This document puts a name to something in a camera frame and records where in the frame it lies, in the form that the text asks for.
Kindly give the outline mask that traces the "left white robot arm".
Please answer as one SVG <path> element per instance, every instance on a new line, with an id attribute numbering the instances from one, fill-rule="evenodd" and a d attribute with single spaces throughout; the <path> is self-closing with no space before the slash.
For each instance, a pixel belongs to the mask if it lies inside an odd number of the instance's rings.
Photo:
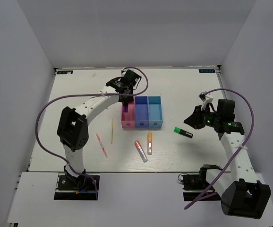
<path id="1" fill-rule="evenodd" d="M 88 126 L 100 113 L 115 103 L 123 103 L 124 109 L 134 101 L 133 92 L 141 76 L 131 69 L 124 69 L 121 77 L 106 83 L 97 95 L 75 107 L 62 110 L 57 135 L 64 147 L 66 160 L 64 170 L 69 183 L 79 189 L 85 184 L 83 147 L 89 139 Z"/>

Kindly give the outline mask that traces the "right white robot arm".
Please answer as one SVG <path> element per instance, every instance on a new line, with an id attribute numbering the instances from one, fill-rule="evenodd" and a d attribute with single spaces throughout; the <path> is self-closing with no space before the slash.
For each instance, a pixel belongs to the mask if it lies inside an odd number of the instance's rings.
<path id="1" fill-rule="evenodd" d="M 199 184 L 213 188 L 221 198 L 225 215 L 260 219 L 271 196 L 268 185 L 261 183 L 252 167 L 245 142 L 245 132 L 235 121 L 235 102 L 219 99 L 216 108 L 212 98 L 201 96 L 203 103 L 195 107 L 184 123 L 194 129 L 212 127 L 218 134 L 229 164 L 204 165 L 200 168 Z"/>

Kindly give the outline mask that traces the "green cap black highlighter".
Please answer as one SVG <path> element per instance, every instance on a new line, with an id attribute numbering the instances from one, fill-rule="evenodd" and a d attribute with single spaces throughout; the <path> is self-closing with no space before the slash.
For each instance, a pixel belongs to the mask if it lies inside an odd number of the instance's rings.
<path id="1" fill-rule="evenodd" d="M 183 129 L 180 129 L 178 127 L 175 127 L 174 128 L 174 132 L 179 134 L 179 135 L 182 135 L 182 136 L 185 136 L 185 137 L 188 137 L 188 138 L 193 138 L 193 134 L 188 132 L 188 131 L 185 131 Z"/>

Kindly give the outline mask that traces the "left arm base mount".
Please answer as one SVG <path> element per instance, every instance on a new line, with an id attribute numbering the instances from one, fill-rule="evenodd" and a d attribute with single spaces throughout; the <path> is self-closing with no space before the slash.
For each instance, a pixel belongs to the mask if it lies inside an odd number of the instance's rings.
<path id="1" fill-rule="evenodd" d="M 96 201 L 99 195 L 100 175 L 92 175 L 96 183 L 96 189 L 92 179 L 83 177 L 77 183 L 71 182 L 65 175 L 57 178 L 54 200 L 55 201 Z"/>

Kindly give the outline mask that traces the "purple cap black highlighter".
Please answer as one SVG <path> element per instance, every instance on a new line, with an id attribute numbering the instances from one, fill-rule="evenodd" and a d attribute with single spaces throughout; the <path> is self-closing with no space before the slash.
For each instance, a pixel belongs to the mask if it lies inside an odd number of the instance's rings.
<path id="1" fill-rule="evenodd" d="M 129 109 L 129 103 L 123 103 L 122 111 L 124 113 L 127 113 Z"/>

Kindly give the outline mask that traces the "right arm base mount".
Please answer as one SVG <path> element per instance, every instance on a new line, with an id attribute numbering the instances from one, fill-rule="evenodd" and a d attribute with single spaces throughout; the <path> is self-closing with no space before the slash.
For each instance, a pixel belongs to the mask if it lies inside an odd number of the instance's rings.
<path id="1" fill-rule="evenodd" d="M 197 174 L 181 173 L 178 175 L 178 182 L 183 186 L 184 201 L 195 199 L 208 185 L 206 181 L 207 170 L 222 170 L 217 165 L 203 165 Z"/>

